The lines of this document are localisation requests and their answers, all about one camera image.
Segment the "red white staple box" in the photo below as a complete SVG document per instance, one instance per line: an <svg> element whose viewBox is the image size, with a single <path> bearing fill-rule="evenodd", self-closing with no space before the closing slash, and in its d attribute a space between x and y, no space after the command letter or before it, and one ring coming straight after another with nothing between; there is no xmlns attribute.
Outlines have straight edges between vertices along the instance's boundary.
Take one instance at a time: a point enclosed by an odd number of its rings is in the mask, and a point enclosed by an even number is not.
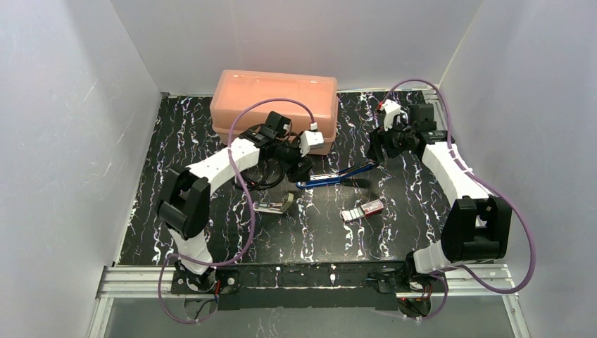
<svg viewBox="0 0 597 338"><path fill-rule="evenodd" d="M344 222L352 222L369 215L376 214L384 210L384 204L379 200L374 200L360 205L359 207L344 210L340 213L340 217Z"/></svg>

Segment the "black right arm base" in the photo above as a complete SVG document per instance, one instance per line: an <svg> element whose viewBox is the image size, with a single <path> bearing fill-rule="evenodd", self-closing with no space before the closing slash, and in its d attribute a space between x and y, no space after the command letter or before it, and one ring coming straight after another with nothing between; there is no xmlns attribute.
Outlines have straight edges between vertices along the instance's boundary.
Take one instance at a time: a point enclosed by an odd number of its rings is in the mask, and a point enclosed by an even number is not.
<svg viewBox="0 0 597 338"><path fill-rule="evenodd" d="M442 282L443 275L439 278L429 274L420 274L408 268L382 268L369 274L377 291L383 294L413 292L419 296L429 296L442 293L446 290Z"/></svg>

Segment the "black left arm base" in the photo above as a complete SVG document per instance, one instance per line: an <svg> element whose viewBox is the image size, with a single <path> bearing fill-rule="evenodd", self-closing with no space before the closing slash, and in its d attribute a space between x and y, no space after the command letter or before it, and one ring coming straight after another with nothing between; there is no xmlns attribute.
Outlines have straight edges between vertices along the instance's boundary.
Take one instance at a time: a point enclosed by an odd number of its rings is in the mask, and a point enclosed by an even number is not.
<svg viewBox="0 0 597 338"><path fill-rule="evenodd" d="M208 268L197 275L182 265L176 265L170 291L172 294L236 294L240 288L237 270Z"/></svg>

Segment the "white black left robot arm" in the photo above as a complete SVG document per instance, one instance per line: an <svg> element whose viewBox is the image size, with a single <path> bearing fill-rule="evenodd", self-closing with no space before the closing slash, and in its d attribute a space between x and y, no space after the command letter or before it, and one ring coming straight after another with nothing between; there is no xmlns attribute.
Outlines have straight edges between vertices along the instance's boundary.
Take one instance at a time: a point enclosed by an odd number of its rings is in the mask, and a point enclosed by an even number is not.
<svg viewBox="0 0 597 338"><path fill-rule="evenodd" d="M305 181L313 166L308 153L323 144L316 123L294 133L291 120L272 111L264 123L242 132L222 151L184 168L169 168L156 213L173 236L184 268L203 275L213 266L204 229L209 221L211 195L218 188L237 172L270 160L281 165L289 182Z"/></svg>

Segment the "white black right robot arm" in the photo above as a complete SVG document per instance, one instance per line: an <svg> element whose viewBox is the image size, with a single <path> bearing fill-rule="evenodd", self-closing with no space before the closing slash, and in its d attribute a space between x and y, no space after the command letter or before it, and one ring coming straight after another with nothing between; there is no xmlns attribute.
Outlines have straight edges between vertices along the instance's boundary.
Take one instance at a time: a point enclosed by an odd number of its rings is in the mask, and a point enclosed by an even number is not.
<svg viewBox="0 0 597 338"><path fill-rule="evenodd" d="M472 178L455 140L439 130L431 104L404 109L391 99L378 106L380 126L370 134L367 157L377 163L404 152L415 154L440 184L451 209L438 242L412 252L407 262L419 274L462 263L503 258L507 251L512 208Z"/></svg>

